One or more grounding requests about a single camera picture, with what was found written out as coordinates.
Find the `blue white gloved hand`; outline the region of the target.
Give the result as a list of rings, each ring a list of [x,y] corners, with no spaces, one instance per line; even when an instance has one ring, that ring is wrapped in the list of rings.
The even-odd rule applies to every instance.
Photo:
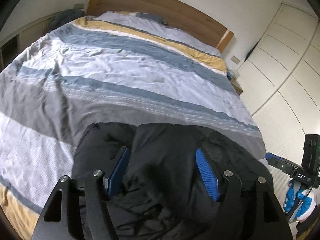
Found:
[[[308,198],[312,187],[308,187],[303,183],[296,180],[290,180],[288,183],[289,189],[287,191],[286,197],[289,196],[289,207],[284,207],[285,216],[288,222],[293,222],[296,219],[296,214],[303,205],[305,198]]]

